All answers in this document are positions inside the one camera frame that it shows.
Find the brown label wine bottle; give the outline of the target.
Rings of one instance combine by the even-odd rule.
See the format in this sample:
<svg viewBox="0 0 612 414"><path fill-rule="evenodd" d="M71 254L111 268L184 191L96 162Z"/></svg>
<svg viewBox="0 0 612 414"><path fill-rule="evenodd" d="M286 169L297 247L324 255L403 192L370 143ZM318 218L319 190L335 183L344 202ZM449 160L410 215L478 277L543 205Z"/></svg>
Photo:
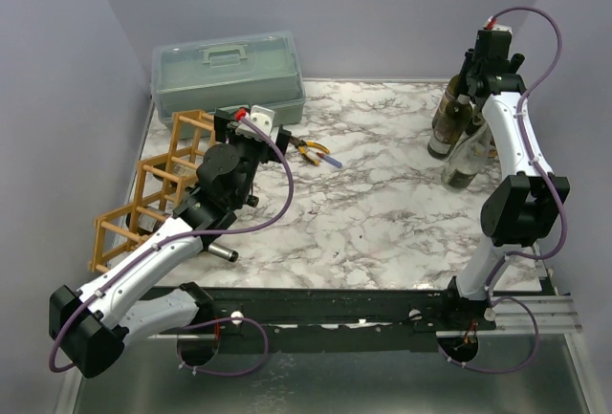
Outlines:
<svg viewBox="0 0 612 414"><path fill-rule="evenodd" d="M463 61L460 72L456 74L455 76L453 76L448 82L445 92L443 93L443 96L439 102L439 105L431 121L432 128L436 127L436 124L438 123L439 119L445 113L447 106L451 102L454 102L455 100L457 100L457 97L458 97L457 86L459 84L461 77L464 75L466 68L470 65L472 55L473 55L473 48L469 48L465 52L464 61Z"/></svg>

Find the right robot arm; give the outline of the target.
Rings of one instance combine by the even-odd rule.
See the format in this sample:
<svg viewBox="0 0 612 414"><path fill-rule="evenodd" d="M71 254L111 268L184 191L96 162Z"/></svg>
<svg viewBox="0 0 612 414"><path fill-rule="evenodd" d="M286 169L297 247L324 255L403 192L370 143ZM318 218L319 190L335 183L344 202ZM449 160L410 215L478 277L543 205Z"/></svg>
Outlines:
<svg viewBox="0 0 612 414"><path fill-rule="evenodd" d="M523 58L510 53L509 29L479 30L460 72L460 92L470 98L492 134L501 182L481 208L483 237L468 265L448 285L452 299L440 306L442 322L453 330L485 309L512 256L546 237L570 191L539 148L528 113L526 88L518 68Z"/></svg>

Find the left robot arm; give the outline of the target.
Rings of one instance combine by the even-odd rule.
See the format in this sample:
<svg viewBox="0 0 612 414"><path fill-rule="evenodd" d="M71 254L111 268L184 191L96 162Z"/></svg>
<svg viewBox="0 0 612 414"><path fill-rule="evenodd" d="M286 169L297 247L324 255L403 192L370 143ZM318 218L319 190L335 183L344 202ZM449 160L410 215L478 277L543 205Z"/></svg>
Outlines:
<svg viewBox="0 0 612 414"><path fill-rule="evenodd" d="M205 294L182 286L158 299L143 295L182 262L233 234L236 210L258 203L252 194L258 166L286 166L291 134L275 124L272 109L254 105L234 114L217 112L217 144L196 168L196 185L152 235L115 268L76 290L63 285L49 299L49 335L54 342L49 368L58 352L66 370L93 378L111 367L125 347L175 328L206 330L212 319Z"/></svg>

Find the green bottle silver neck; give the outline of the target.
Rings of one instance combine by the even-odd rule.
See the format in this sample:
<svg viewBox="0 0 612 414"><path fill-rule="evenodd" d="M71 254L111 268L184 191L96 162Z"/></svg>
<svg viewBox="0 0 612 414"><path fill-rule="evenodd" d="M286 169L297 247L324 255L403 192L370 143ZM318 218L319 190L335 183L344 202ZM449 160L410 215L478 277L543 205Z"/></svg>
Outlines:
<svg viewBox="0 0 612 414"><path fill-rule="evenodd" d="M436 159L446 158L458 143L470 120L472 106L468 96L459 96L451 102L439 119L427 144L428 153Z"/></svg>

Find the dark green wine bottle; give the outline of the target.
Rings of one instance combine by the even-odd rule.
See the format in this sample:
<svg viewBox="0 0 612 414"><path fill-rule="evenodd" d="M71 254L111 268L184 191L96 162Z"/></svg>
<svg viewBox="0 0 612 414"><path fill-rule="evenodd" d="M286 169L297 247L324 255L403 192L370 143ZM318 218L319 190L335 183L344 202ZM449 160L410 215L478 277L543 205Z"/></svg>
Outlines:
<svg viewBox="0 0 612 414"><path fill-rule="evenodd" d="M172 160L166 171L178 177L197 179L196 170L198 167L198 163L179 158L177 161Z"/></svg>

